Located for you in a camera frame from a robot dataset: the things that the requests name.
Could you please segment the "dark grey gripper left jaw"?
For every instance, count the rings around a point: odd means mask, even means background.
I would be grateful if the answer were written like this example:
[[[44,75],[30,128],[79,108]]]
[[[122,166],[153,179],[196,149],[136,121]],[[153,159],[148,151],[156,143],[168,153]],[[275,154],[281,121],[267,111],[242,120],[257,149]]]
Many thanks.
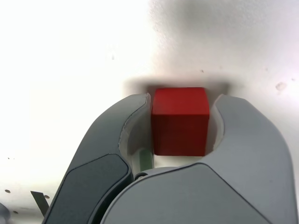
[[[99,224],[135,176],[154,166],[151,96],[130,95],[90,126],[44,217],[45,224]]]

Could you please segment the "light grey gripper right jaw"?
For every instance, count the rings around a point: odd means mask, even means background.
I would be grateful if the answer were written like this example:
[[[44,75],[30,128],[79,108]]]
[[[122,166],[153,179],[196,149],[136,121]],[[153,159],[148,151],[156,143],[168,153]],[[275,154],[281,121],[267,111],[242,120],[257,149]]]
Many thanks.
[[[242,98],[221,95],[212,111],[212,152],[190,165],[145,171],[102,223],[293,223],[293,167],[280,131]]]

